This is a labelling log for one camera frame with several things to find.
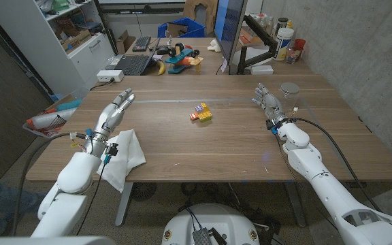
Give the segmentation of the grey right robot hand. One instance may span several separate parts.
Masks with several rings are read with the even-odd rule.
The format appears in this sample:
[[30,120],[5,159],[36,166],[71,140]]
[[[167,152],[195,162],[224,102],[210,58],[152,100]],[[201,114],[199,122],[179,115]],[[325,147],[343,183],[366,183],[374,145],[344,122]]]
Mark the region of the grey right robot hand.
[[270,93],[269,90],[262,85],[262,83],[259,83],[258,87],[256,87],[255,94],[257,97],[252,98],[252,101],[261,106],[266,117],[275,125],[281,120],[287,118],[282,109],[281,102],[272,93]]

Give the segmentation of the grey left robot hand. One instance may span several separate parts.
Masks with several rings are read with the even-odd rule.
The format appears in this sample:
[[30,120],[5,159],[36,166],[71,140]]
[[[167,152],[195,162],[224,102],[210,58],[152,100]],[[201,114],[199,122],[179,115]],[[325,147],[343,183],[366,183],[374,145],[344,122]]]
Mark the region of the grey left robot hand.
[[109,137],[115,128],[119,126],[125,114],[125,110],[134,100],[135,95],[132,93],[132,88],[128,88],[119,94],[113,102],[103,109],[93,132]]

